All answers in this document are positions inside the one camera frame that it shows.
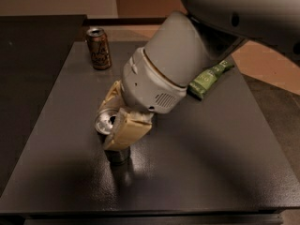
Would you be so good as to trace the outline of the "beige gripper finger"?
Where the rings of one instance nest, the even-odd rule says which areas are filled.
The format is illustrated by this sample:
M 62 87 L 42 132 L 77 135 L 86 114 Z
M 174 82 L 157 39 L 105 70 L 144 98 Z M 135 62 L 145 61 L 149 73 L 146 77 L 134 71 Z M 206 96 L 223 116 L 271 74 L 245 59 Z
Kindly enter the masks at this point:
M 104 112 L 112 112 L 113 114 L 118 114 L 121 108 L 126 106 L 125 101 L 122 97 L 121 82 L 116 81 L 111 86 L 106 97 L 103 99 L 102 103 L 97 109 L 97 114 Z
M 104 149 L 121 151 L 141 139 L 152 128 L 152 112 L 136 112 L 121 108 L 116 115 L 112 131 L 105 139 Z

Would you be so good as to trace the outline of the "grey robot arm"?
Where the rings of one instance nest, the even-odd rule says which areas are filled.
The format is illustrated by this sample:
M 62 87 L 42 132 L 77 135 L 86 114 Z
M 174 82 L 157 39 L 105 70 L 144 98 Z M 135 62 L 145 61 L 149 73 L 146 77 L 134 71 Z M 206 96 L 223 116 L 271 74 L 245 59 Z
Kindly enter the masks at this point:
M 154 36 L 124 65 L 97 112 L 96 130 L 110 151 L 128 148 L 169 113 L 188 85 L 246 41 L 300 65 L 300 0 L 181 0 Z

